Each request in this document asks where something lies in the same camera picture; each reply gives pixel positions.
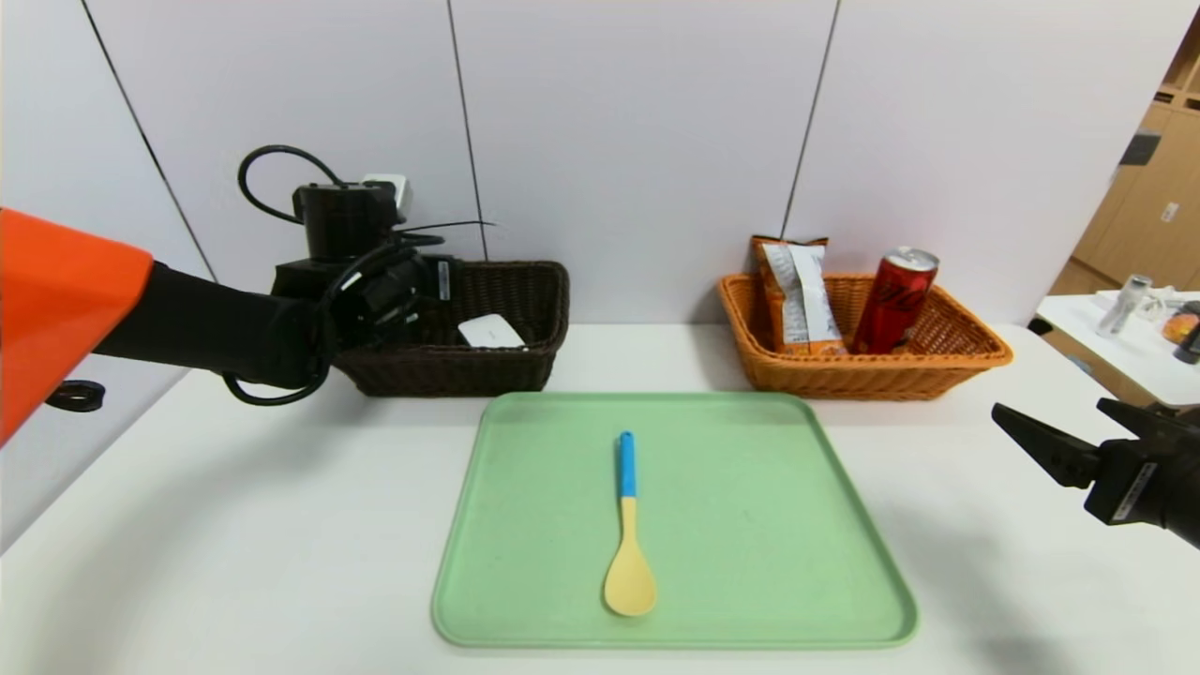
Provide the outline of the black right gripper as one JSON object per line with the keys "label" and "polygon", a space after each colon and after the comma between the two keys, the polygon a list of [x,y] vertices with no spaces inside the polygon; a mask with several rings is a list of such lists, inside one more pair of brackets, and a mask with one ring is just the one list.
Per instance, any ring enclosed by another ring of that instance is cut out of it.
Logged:
{"label": "black right gripper", "polygon": [[1097,410],[1134,437],[1097,448],[1003,404],[992,405],[991,419],[1058,486],[1094,482],[1085,509],[1100,522],[1148,524],[1199,546],[1196,428],[1111,398],[1102,398]]}

